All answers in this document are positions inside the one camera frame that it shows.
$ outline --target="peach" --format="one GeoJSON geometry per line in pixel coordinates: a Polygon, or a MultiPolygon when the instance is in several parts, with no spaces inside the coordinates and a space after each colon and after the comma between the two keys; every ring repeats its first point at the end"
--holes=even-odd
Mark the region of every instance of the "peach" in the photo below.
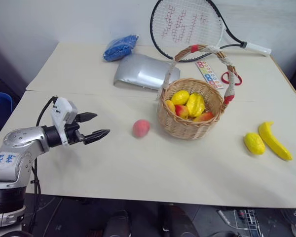
{"type": "Polygon", "coordinates": [[[176,105],[176,114],[177,116],[183,118],[183,119],[187,119],[188,117],[188,109],[187,106],[184,105],[176,105]]]}
{"type": "Polygon", "coordinates": [[[135,137],[144,137],[147,135],[150,129],[150,123],[147,120],[140,119],[133,125],[133,134],[135,137]]]}

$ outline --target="yellow banana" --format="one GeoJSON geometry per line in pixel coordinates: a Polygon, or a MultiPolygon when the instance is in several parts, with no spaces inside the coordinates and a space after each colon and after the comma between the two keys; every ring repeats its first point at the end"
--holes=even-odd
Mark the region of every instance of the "yellow banana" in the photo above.
{"type": "Polygon", "coordinates": [[[271,125],[274,122],[264,122],[259,126],[259,134],[263,141],[282,159],[292,160],[292,154],[272,134],[271,125]]]}

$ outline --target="lemon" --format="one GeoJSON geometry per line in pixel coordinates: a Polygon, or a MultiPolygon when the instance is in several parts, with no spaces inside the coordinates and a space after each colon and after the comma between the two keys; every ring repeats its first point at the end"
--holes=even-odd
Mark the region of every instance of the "lemon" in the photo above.
{"type": "Polygon", "coordinates": [[[186,90],[180,90],[176,93],[171,98],[171,101],[173,102],[174,105],[184,105],[189,98],[189,92],[186,90]]]}
{"type": "Polygon", "coordinates": [[[249,151],[255,155],[262,155],[265,152],[264,142],[257,133],[247,133],[244,142],[249,151]]]}

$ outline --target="basket handle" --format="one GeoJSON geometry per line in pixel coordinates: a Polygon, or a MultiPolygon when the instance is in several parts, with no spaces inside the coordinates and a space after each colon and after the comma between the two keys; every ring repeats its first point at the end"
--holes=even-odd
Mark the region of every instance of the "basket handle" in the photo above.
{"type": "Polygon", "coordinates": [[[189,46],[186,49],[182,50],[180,53],[178,53],[173,58],[170,68],[168,69],[168,72],[166,74],[166,77],[162,85],[162,91],[166,90],[169,87],[169,78],[177,62],[179,62],[181,59],[183,59],[185,56],[189,55],[190,53],[194,53],[194,52],[207,52],[207,53],[215,54],[222,63],[227,65],[230,78],[229,78],[229,86],[225,92],[224,101],[223,101],[223,109],[225,109],[235,96],[234,84],[235,84],[235,78],[236,78],[237,72],[236,72],[236,68],[234,67],[232,62],[227,58],[227,56],[219,48],[214,46],[209,46],[205,44],[196,44],[196,45],[189,46]]]}

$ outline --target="wicker basket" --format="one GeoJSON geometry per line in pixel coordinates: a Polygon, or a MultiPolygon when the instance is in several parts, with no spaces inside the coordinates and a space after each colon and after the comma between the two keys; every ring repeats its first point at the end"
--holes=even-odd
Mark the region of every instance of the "wicker basket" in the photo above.
{"type": "Polygon", "coordinates": [[[219,48],[197,44],[182,50],[173,59],[161,88],[158,104],[158,119],[161,126],[174,137],[187,140],[203,137],[219,121],[220,116],[224,112],[228,103],[233,99],[235,76],[235,67],[219,48]],[[230,77],[229,87],[224,95],[224,100],[216,89],[208,83],[198,79],[180,79],[169,84],[169,78],[176,63],[186,55],[197,51],[214,53],[222,63],[227,65],[230,77]],[[190,93],[198,92],[202,94],[205,99],[206,109],[211,111],[214,114],[214,117],[208,121],[193,122],[185,120],[171,112],[165,101],[170,100],[172,95],[179,90],[187,90],[190,93]]]}

